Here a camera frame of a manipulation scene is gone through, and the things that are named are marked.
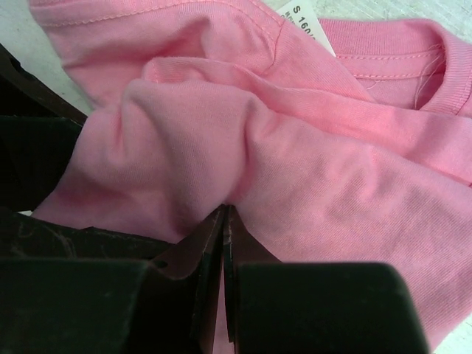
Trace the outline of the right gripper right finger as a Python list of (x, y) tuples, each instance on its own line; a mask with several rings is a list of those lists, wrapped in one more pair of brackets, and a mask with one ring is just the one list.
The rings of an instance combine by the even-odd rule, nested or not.
[(226, 326), (231, 343), (236, 342), (237, 267), (243, 263), (280, 263), (243, 224), (234, 206), (226, 209), (223, 222), (223, 272)]

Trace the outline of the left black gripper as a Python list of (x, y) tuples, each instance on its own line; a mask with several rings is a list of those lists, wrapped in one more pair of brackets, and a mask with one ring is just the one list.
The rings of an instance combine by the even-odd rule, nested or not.
[(4, 46), (1, 115), (5, 115), (1, 117), (3, 257), (150, 260), (170, 248), (164, 241), (103, 229), (74, 229), (25, 215), (57, 186), (86, 115), (24, 70)]

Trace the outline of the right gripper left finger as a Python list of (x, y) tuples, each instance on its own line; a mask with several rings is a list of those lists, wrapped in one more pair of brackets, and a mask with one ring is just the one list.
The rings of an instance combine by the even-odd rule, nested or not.
[(220, 288), (224, 208), (150, 263), (147, 352), (211, 353)]

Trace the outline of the pink t shirt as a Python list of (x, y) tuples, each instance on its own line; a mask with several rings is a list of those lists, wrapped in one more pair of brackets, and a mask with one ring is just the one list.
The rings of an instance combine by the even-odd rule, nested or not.
[(93, 111), (35, 218), (179, 242), (221, 204), (284, 261), (373, 260), (431, 347), (471, 313), (471, 45), (261, 1), (31, 1)]

